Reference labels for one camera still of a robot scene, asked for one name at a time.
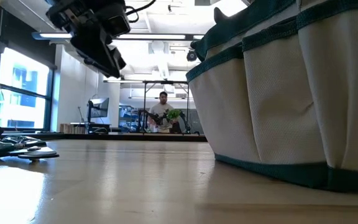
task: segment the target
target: leafy plant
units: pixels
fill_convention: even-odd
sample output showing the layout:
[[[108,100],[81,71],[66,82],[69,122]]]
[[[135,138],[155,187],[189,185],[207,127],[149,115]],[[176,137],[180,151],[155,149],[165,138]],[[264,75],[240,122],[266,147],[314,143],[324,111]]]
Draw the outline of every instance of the leafy plant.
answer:
[[[167,119],[168,120],[173,120],[173,119],[177,119],[180,116],[181,111],[178,109],[173,109],[168,111],[167,114]]]

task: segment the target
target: window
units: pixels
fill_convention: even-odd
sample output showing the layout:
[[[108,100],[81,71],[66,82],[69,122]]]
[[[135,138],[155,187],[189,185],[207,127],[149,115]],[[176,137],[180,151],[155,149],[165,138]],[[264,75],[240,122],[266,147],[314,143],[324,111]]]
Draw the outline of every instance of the window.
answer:
[[[34,121],[14,121],[8,120],[7,127],[8,128],[34,128],[35,122]]]
[[[6,48],[1,54],[1,84],[46,95],[49,73],[46,65],[12,49]]]
[[[0,90],[0,126],[3,128],[44,128],[45,99]]]
[[[0,54],[0,126],[49,131],[53,71],[15,50]]]

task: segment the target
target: white ceiling beam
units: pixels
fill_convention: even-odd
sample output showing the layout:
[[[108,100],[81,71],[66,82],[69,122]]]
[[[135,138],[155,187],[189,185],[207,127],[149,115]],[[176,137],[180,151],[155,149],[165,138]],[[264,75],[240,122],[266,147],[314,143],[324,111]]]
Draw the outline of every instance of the white ceiling beam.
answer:
[[[146,26],[147,26],[147,29],[149,30],[149,33],[152,33],[152,27],[150,26],[150,21],[149,21],[149,17],[147,15],[147,11],[144,10],[143,11],[144,13],[144,21],[146,22]]]

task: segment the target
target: wooden table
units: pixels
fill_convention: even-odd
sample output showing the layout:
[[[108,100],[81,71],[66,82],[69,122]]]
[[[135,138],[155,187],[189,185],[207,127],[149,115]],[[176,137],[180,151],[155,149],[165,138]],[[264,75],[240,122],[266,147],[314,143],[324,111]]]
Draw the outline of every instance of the wooden table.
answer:
[[[48,145],[59,158],[0,160],[0,223],[358,223],[358,194],[216,162],[208,143]]]

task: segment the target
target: ceiling light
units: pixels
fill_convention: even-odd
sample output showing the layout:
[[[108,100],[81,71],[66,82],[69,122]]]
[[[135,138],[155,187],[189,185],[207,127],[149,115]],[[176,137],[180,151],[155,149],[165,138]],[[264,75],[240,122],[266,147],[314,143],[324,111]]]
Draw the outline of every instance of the ceiling light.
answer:
[[[185,47],[185,46],[170,46],[169,50],[183,50],[183,51],[187,51],[189,50],[189,47]]]
[[[107,83],[143,83],[140,80],[106,80]]]
[[[43,38],[54,38],[54,39],[69,39],[72,38],[71,34],[66,33],[44,33],[40,34]]]
[[[201,40],[204,37],[204,35],[194,35],[193,39],[195,40]]]
[[[122,34],[118,39],[143,39],[143,40],[185,40],[185,35],[178,34]]]
[[[144,97],[143,96],[130,96],[130,97],[128,97],[128,99],[144,100]],[[157,100],[158,97],[146,96],[146,99]],[[187,98],[179,98],[179,97],[168,97],[167,99],[168,100],[187,100]]]

